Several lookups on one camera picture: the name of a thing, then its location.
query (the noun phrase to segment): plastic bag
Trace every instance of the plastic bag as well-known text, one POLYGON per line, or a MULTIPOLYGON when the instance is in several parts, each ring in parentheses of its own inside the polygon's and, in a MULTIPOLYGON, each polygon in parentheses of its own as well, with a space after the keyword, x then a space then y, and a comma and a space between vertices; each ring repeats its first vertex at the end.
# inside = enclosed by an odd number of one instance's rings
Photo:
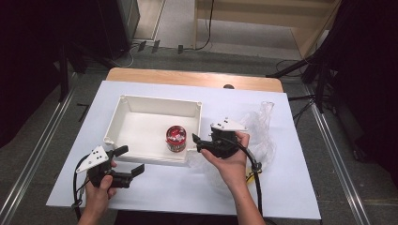
MULTIPOLYGON (((251 136, 248 147, 257 162, 262 163, 262 170, 273 160, 275 154, 274 144, 269 137, 269 121, 273 106, 274 103, 272 102, 262 102, 259 112, 248 112, 239 121, 241 125, 248 129, 247 133, 251 136)), ((228 187, 223 182, 217 168, 209 163, 202 154, 189 152, 188 164, 190 167, 200 168, 216 192, 230 195, 228 187)), ((251 166, 251 162, 248 160, 248 171, 250 171, 251 166)))

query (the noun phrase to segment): white tray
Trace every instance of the white tray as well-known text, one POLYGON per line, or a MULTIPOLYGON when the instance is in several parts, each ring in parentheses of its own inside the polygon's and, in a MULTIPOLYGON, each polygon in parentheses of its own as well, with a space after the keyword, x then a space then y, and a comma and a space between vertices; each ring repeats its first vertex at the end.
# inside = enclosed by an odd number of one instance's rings
POLYGON ((198 101, 121 96, 103 140, 114 148, 129 147, 120 160, 186 166, 187 151, 196 149, 191 135, 200 133, 201 112, 198 101), (167 147, 166 131, 171 126, 187 131, 187 146, 182 152, 174 153, 167 147))

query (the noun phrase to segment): metal frame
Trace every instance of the metal frame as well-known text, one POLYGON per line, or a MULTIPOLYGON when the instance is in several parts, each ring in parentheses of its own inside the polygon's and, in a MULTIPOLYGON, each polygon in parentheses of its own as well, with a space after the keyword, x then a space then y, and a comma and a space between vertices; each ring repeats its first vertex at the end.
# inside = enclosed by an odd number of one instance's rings
MULTIPOLYGON (((304 85, 306 94, 312 95, 314 92, 312 87, 309 84, 304 85)), ((316 123, 319 126, 321 134, 325 140, 325 144, 328 148, 331 161, 334 165, 334 170, 336 171, 340 183, 342 184, 345 196, 347 201, 351 207, 354 218, 357 221, 357 224, 360 225, 369 225, 371 224, 365 208, 363 206, 362 199, 360 198, 357 189, 355 188, 354 182, 351 180, 351 177, 348 173, 347 168, 345 167, 342 156, 340 155, 339 148, 336 142, 331 135, 327 120, 323 113, 320 113, 316 105, 312 106, 313 114, 316 120, 316 123)))

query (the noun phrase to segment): can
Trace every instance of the can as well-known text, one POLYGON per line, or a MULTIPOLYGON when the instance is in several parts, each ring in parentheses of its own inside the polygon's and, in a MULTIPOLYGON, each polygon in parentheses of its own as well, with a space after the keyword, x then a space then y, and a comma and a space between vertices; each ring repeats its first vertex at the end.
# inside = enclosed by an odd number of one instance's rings
POLYGON ((170 151, 178 153, 185 149, 187 132, 182 126, 172 126, 167 129, 166 142, 170 151))

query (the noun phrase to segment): gray floor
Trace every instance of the gray floor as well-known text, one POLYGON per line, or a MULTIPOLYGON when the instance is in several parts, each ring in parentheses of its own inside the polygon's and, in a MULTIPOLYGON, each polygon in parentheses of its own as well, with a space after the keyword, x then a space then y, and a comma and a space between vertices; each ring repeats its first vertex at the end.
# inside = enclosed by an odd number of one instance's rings
MULTIPOLYGON (((142 52, 133 51, 133 68, 160 68, 176 70, 196 70, 264 76, 276 71, 281 60, 255 56, 242 56, 213 52, 184 52, 159 49, 151 53, 150 48, 142 52)), ((107 69, 88 61, 90 68, 78 81, 75 94, 55 132, 46 154, 33 177, 30 186, 21 200, 10 224, 75 224, 71 209, 45 206, 69 149, 79 132, 80 117, 84 108, 77 103, 90 104, 100 82, 105 79, 107 69)), ((303 96, 304 88, 298 79, 283 79, 283 90, 290 97, 303 96)), ((49 121, 57 103, 59 90, 48 96, 42 106, 32 115, 18 136, 0 151, 1 172, 0 200, 4 203, 9 189, 16 181, 34 149, 40 133, 49 121)), ((306 101, 291 102, 292 114, 296 114, 306 101)), ((366 211, 373 224, 396 224, 398 204, 397 188, 392 184, 387 172, 377 164, 363 164, 353 159, 350 146, 338 119, 326 111, 330 129, 340 146, 346 166, 362 197, 366 211)), ((298 136, 308 170, 313 182, 323 224, 356 224, 340 181, 334 171, 323 137, 314 115, 305 112, 298 123, 298 136)), ((112 224, 115 211, 110 211, 103 224, 112 224)), ((277 224, 319 224, 319 221, 274 218, 277 224)))

